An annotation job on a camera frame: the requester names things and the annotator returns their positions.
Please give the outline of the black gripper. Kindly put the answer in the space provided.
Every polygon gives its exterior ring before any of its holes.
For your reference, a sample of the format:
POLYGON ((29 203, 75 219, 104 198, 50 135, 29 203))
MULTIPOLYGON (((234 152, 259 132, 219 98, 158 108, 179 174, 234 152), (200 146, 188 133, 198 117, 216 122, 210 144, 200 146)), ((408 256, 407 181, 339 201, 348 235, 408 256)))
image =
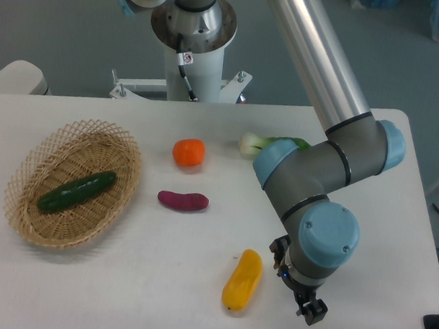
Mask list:
POLYGON ((321 322, 328 313, 328 307, 322 299, 316 298, 316 291, 324 280, 305 276, 293 265, 290 259, 290 237, 284 235, 274 239, 269 246, 273 253, 273 268, 288 288, 294 292, 298 304, 296 315, 301 316, 309 326, 321 322))

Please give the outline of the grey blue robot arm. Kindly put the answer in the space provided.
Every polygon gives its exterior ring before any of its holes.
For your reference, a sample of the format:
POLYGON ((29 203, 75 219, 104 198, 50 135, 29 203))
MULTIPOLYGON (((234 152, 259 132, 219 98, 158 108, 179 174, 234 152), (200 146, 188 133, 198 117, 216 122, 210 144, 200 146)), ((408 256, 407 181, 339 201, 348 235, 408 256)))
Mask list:
MULTIPOLYGON (((225 96, 221 53, 237 28, 226 0, 118 2, 126 15, 152 12, 153 33, 166 47, 168 99, 216 103, 225 96)), ((253 163, 286 229, 270 246, 276 273, 312 325, 328 311, 317 289, 350 258, 360 236, 353 213, 329 193, 397 166, 406 144, 393 123, 373 117, 321 0, 268 2, 326 135, 305 150, 277 140, 253 163)))

